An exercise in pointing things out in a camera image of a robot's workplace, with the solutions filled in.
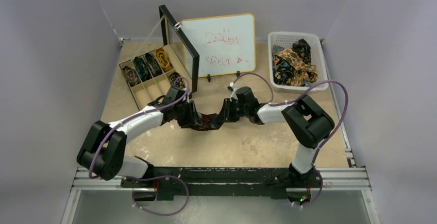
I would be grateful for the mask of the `dark red patterned tie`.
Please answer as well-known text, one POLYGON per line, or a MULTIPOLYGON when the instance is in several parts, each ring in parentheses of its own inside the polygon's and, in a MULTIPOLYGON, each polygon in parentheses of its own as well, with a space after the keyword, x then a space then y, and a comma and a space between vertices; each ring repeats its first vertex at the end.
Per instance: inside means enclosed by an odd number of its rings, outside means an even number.
POLYGON ((216 122, 218 114, 203 114, 198 113, 198 118, 195 119, 194 123, 191 125, 191 129, 196 131, 210 131, 217 130, 220 125, 216 122))

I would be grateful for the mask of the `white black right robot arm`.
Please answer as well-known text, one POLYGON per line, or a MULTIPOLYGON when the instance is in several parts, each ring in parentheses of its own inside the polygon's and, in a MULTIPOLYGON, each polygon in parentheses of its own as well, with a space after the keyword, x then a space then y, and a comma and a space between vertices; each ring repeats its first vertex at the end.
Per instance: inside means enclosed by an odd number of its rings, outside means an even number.
POLYGON ((289 173, 295 186, 309 181, 317 148, 334 129, 333 119, 308 95, 290 104, 273 106, 260 103, 249 87, 239 88, 234 97, 224 99, 220 113, 209 119, 209 128, 218 129, 224 123, 237 122, 241 117, 256 125, 288 124, 299 142, 289 173))

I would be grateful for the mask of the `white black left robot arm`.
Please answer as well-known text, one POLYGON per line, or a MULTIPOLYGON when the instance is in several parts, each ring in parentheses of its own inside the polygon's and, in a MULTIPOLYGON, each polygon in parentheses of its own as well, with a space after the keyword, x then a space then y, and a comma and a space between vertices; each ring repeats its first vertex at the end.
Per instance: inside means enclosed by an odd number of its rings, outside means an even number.
POLYGON ((79 149, 76 161, 89 171, 91 179, 111 180, 116 176, 133 178, 140 187, 153 183, 151 164, 125 154, 126 145, 147 131, 173 120, 181 126, 200 122, 189 91, 170 87, 167 94, 150 102, 140 111, 118 121, 92 124, 79 149))

